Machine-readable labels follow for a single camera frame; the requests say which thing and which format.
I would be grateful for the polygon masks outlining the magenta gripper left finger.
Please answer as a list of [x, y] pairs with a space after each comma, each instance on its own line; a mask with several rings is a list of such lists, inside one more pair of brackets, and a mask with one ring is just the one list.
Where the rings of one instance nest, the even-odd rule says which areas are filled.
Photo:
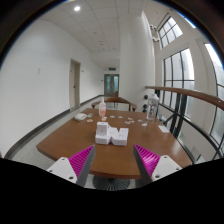
[[47, 171], [84, 187], [95, 155], [95, 146], [92, 145], [69, 158], [59, 158]]

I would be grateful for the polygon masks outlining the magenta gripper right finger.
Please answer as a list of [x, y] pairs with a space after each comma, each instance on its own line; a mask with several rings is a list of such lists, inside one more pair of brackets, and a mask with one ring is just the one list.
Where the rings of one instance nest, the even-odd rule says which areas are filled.
[[133, 155], [144, 185], [181, 170], [181, 167], [168, 155], [159, 156], [137, 144], [133, 146]]

